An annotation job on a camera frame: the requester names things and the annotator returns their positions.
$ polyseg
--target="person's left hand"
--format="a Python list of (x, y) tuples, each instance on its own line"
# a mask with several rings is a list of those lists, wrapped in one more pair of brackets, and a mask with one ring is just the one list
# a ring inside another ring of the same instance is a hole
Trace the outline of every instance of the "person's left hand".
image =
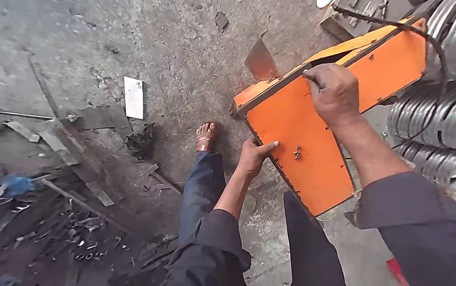
[(249, 179), (253, 179), (262, 170), (263, 159), (277, 146), (279, 146), (279, 141), (257, 146), (254, 136), (245, 140), (236, 171), (246, 174)]

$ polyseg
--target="dark cloth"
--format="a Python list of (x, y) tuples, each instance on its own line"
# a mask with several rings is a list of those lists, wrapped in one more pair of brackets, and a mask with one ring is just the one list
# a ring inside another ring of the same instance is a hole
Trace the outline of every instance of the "dark cloth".
[[(245, 285), (251, 256), (242, 249), (237, 221), (212, 211), (224, 182), (221, 155), (199, 152), (184, 190), (181, 246), (165, 285)], [(318, 221), (291, 192), (284, 205), (293, 285), (345, 285), (337, 252)], [(418, 173), (368, 185), (356, 223), (380, 231), (411, 286), (456, 284), (456, 202)]]

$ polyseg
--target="jeans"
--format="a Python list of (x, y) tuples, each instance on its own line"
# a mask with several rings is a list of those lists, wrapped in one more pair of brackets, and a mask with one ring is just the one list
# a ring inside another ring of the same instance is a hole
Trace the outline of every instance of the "jeans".
[[(212, 211), (225, 187), (222, 155), (198, 152), (184, 188), (180, 243), (189, 242), (194, 236), (199, 219)], [(320, 223), (306, 213), (291, 191), (285, 192), (283, 199), (292, 285), (345, 285), (337, 251)]]

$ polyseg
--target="black cable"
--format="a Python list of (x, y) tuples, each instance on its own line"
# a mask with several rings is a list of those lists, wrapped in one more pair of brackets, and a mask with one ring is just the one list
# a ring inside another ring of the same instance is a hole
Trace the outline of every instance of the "black cable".
[(395, 27), (397, 27), (398, 29), (401, 29), (401, 30), (406, 30), (406, 31), (410, 31), (410, 32), (416, 33), (417, 35), (420, 35), (424, 39), (426, 39), (426, 41), (429, 42), (433, 46), (433, 49), (438, 54), (438, 56), (440, 58), (441, 88), (440, 88), (440, 94), (439, 94), (439, 96), (437, 97), (437, 99), (436, 99), (436, 101), (434, 103), (434, 108), (433, 108), (431, 117), (429, 118), (429, 120), (426, 123), (426, 125), (424, 127), (422, 127), (422, 129), (418, 133), (416, 133), (412, 137), (405, 138), (405, 140), (403, 142), (399, 143), (396, 146), (392, 146), (391, 148), (392, 149), (397, 148), (397, 147), (407, 143), (408, 141), (413, 140), (414, 138), (419, 136), (422, 132), (424, 132), (424, 130), (426, 130), (429, 127), (429, 125), (433, 121), (433, 118), (435, 117), (436, 111), (438, 110), (438, 106), (439, 106), (440, 100), (447, 93), (447, 83), (449, 82), (449, 79), (448, 79), (449, 72), (448, 72), (448, 68), (447, 68), (447, 61), (446, 61), (445, 52), (444, 52), (443, 48), (441, 47), (440, 42), (438, 42), (432, 36), (428, 35), (425, 31), (417, 29), (417, 28), (415, 28), (415, 27), (413, 27), (411, 25), (408, 25), (408, 24), (403, 24), (403, 23), (398, 23), (398, 22), (393, 22), (393, 21), (388, 21), (388, 20), (383, 20), (383, 19), (378, 19), (378, 18), (374, 18), (374, 17), (365, 16), (365, 15), (358, 14), (358, 13), (355, 13), (355, 12), (350, 11), (350, 10), (346, 10), (344, 8), (341, 8), (341, 7), (337, 6), (337, 5), (332, 5), (332, 8), (334, 9), (334, 11), (337, 11), (337, 12), (339, 12), (339, 13), (345, 15), (345, 16), (351, 16), (351, 17), (354, 17), (354, 18), (357, 18), (357, 19), (360, 19), (360, 20), (363, 20), (363, 21), (370, 22), (370, 23), (377, 23), (377, 24), (382, 24), (382, 25), (391, 25), (391, 26), (395, 26)]

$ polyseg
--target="foot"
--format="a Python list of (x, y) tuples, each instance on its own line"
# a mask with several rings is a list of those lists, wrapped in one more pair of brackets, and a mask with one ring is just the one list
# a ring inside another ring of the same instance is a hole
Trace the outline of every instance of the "foot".
[(210, 152), (214, 147), (218, 124), (214, 121), (206, 121), (196, 129), (196, 150)]

